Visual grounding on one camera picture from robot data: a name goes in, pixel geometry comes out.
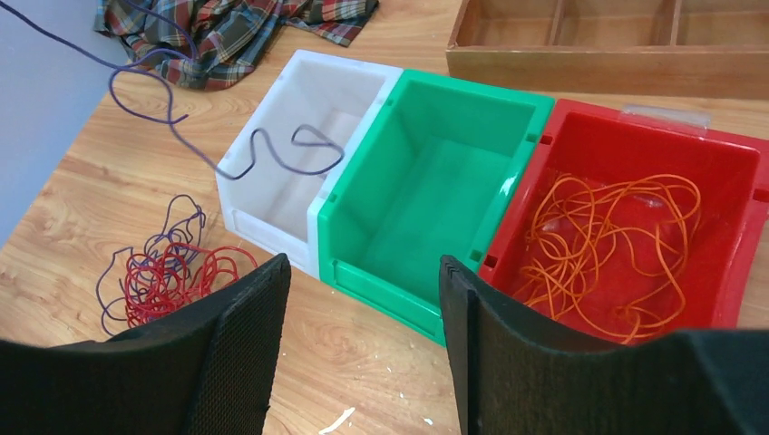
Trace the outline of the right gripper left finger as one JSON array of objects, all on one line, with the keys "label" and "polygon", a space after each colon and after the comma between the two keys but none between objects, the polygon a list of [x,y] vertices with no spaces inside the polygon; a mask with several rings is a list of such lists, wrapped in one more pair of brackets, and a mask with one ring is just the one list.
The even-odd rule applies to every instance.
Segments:
[{"label": "right gripper left finger", "polygon": [[1,343],[4,434],[259,434],[291,282],[279,254],[104,341]]}]

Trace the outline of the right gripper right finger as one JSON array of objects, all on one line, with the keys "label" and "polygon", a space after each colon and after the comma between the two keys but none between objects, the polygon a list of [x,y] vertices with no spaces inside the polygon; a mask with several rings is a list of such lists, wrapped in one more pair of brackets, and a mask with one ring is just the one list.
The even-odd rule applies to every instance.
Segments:
[{"label": "right gripper right finger", "polygon": [[768,431],[765,330],[678,330],[624,346],[537,313],[452,256],[439,294],[464,434]]}]

